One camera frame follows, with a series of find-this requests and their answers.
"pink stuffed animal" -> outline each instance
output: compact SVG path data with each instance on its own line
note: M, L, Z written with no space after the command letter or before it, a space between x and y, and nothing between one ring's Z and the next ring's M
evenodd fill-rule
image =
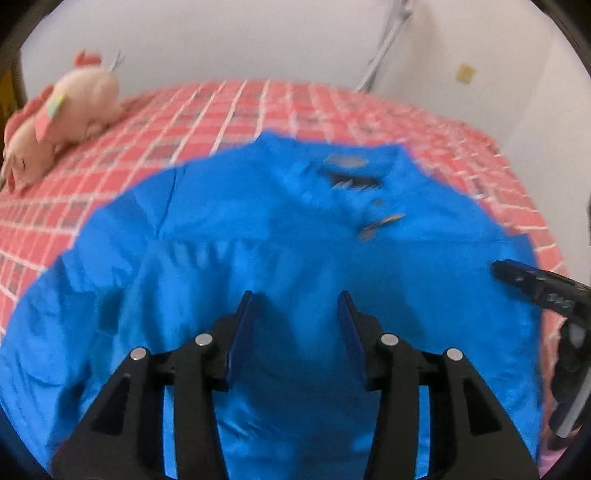
M101 66L100 55L84 50L74 58L76 69L56 83L51 96L37 114L37 141L54 145L82 143L96 137L124 114L118 101L119 85L113 70Z
M40 181L56 162L55 145L38 142L35 137L35 115L52 91L53 86L46 87L38 97L14 113L6 124L0 176L6 181L9 193L15 189L15 178L32 185Z

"wall outlet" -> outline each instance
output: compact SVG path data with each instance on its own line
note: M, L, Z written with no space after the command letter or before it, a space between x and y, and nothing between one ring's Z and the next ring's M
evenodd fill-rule
M457 70L456 80L464 85L470 85L475 75L476 69L473 66L462 63Z

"checkered pattern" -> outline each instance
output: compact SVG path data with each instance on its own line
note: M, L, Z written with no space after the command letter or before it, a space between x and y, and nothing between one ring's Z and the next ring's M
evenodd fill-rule
M461 122L363 94L283 82L185 85L136 100L125 121L66 152L41 184L0 193L2 329L24 290L72 245L94 210L164 168L250 142L263 129L341 144L402 142L426 173L471 195L508 231L528 233L543 268L565 273L544 218L507 159L493 140ZM560 321L544 318L546 380Z

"white wall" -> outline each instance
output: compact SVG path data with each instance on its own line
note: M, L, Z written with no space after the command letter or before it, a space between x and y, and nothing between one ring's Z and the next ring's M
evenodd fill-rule
M591 78L558 28L534 97L503 150L546 217L569 274L589 284Z
M551 32L530 0L417 0L374 91L466 121L503 143L540 80ZM456 81L463 63L477 70L470 85Z
M171 83L273 77L353 87L393 0L64 0L22 49L29 94L88 47L119 48L123 94Z
M477 70L470 85L456 81L462 63ZM529 0L417 0L375 87L494 137L569 274L589 282L591 79L552 20Z

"blue jacket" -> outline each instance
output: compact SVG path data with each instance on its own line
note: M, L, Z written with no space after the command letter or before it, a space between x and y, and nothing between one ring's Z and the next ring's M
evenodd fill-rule
M339 174L376 188L332 188ZM230 477L359 480L379 396L358 383L340 335L336 299L349 290L360 311L414 347L463 350L534 454L540 311L491 277L491 262L505 258L534 263L526 238L508 237L469 198L423 175L400 146L263 134L164 171L91 217L10 321L0 401L47 466L133 347L178 348L252 290L265 297L253 348L233 390L215 395ZM428 459L425 392L421 400L418 476ZM172 428L167 395L171 476Z

